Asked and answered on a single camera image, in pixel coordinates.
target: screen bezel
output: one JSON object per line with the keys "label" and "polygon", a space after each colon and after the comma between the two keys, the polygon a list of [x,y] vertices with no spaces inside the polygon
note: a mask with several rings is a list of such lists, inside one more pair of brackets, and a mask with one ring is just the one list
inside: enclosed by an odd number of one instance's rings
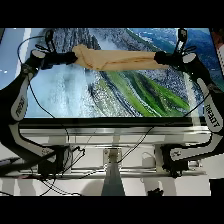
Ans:
{"label": "screen bezel", "polygon": [[[0,32],[0,40],[3,38],[4,29]],[[205,118],[199,117],[200,125],[206,126]],[[173,127],[191,127],[193,126],[192,117],[100,117],[100,118],[24,118],[20,122],[21,128],[53,128],[61,129],[64,127],[163,127],[164,124],[170,124]]]}

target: towel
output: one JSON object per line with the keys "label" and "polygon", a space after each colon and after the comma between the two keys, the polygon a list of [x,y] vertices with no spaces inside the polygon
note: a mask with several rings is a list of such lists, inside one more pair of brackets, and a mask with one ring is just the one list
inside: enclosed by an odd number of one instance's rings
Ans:
{"label": "towel", "polygon": [[75,64],[96,71],[166,69],[154,60],[155,52],[125,50],[94,50],[79,44],[73,48]]}

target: television screen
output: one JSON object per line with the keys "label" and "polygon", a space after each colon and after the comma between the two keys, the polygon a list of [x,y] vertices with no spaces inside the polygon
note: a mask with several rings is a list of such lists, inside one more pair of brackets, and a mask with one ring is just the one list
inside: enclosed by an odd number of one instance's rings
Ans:
{"label": "television screen", "polygon": [[[186,47],[196,46],[200,60],[217,85],[224,90],[220,63],[208,28],[186,28]],[[45,35],[47,28],[7,28],[0,45],[0,88],[19,74],[16,51],[24,39]],[[176,28],[53,28],[58,53],[77,44],[102,50],[166,51],[177,42]],[[35,44],[21,47],[25,61]],[[41,70],[31,82],[39,103],[57,118],[182,117],[203,100],[199,87],[175,68],[138,71],[92,71],[79,65],[58,65]],[[28,90],[26,118],[50,117]],[[203,117],[203,105],[193,116]]]}

